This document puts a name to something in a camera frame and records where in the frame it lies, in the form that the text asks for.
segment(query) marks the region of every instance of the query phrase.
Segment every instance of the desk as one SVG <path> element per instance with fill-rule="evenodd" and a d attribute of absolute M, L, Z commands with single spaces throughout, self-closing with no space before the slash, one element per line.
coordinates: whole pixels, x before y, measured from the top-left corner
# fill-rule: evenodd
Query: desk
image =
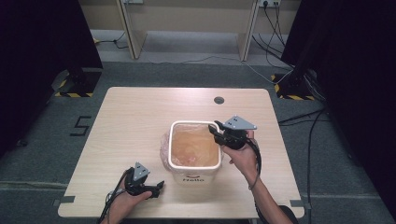
<path fill-rule="evenodd" d="M 214 102 L 217 96 L 224 98 L 222 105 Z M 146 184 L 164 180 L 165 186 L 158 199 L 142 202 L 130 217 L 257 218 L 248 183 L 227 155 L 211 185 L 194 189 L 178 185 L 160 158 L 161 138 L 172 122 L 225 121 L 235 114 L 258 126 L 262 179 L 275 201 L 302 217 L 302 207 L 290 206 L 301 198 L 266 90 L 117 87 L 106 94 L 64 195 L 76 198 L 61 203 L 59 215 L 99 217 L 122 172 L 139 161 L 151 171 Z"/>
<path fill-rule="evenodd" d="M 117 0 L 130 51 L 138 58 L 147 31 L 236 33 L 239 56 L 248 56 L 258 0 L 144 0 L 123 4 Z"/>

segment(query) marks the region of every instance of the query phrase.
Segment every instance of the white plastic container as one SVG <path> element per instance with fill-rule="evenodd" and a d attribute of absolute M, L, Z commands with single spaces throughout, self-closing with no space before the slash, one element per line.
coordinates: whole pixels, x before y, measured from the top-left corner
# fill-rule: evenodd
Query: white plastic container
<path fill-rule="evenodd" d="M 215 174 L 217 173 L 218 169 L 221 166 L 221 149 L 218 146 L 218 159 L 217 164 L 213 166 L 180 166 L 176 165 L 172 162 L 172 143 L 173 143 L 173 136 L 174 131 L 177 125 L 213 125 L 216 127 L 217 131 L 219 132 L 219 126 L 215 122 L 212 121 L 198 121 L 198 120 L 179 120 L 175 121 L 170 130 L 169 134 L 169 154 L 168 154 L 168 162 L 172 170 L 172 174 L 174 179 L 178 184 L 181 185 L 206 185 L 212 182 Z"/>

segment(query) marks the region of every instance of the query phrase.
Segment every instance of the gray triangular tracker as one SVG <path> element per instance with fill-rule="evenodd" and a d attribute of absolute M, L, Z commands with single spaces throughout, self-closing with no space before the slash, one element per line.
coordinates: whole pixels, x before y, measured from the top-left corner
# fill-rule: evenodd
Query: gray triangular tracker
<path fill-rule="evenodd" d="M 224 127 L 233 129 L 233 130 L 256 130 L 257 126 L 248 122 L 245 119 L 235 115 L 229 120 L 225 121 L 223 124 Z"/>
<path fill-rule="evenodd" d="M 145 177 L 146 175 L 149 174 L 148 168 L 144 167 L 142 164 L 140 164 L 138 161 L 134 165 L 134 181 Z"/>

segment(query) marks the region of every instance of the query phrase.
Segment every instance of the gray carpet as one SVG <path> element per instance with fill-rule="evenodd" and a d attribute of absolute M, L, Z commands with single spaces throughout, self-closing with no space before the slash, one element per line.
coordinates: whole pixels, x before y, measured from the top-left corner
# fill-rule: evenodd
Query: gray carpet
<path fill-rule="evenodd" d="M 93 219 L 59 217 L 54 200 L 64 195 L 90 129 L 84 136 L 74 126 L 92 126 L 106 91 L 114 86 L 262 88 L 269 90 L 278 120 L 323 107 L 319 101 L 278 99 L 274 86 L 240 65 L 104 63 L 92 98 L 52 97 L 25 136 L 27 147 L 16 147 L 0 161 L 0 223 L 94 223 Z M 267 78 L 284 70 L 254 66 Z M 54 81 L 57 88 L 64 79 Z M 311 198 L 313 223 L 394 223 L 370 179 L 347 152 L 326 114 L 312 136 Z M 282 126 L 299 191 L 306 202 L 306 164 L 312 121 Z M 307 217 L 300 219 L 307 223 Z"/>

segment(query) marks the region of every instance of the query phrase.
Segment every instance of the person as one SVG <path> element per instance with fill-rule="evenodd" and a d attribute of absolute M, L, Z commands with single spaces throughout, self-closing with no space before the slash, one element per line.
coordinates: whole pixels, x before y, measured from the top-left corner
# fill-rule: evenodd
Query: person
<path fill-rule="evenodd" d="M 255 142 L 253 131 L 247 130 L 247 137 Z M 257 207 L 265 219 L 264 223 L 298 223 L 297 218 L 288 207 L 278 206 L 276 204 L 260 177 L 256 179 L 258 173 L 256 168 L 256 154 L 248 144 L 245 144 L 238 150 L 230 149 L 226 146 L 221 146 L 221 149 L 230 156 L 230 164 L 234 164 L 245 177 Z M 125 217 L 132 213 L 135 206 L 145 201 L 150 196 L 150 191 L 146 191 L 137 196 L 132 196 L 127 192 L 123 192 L 114 200 L 113 204 L 111 204 L 108 212 L 110 216 L 106 217 L 101 224 L 118 224 L 122 222 Z"/>

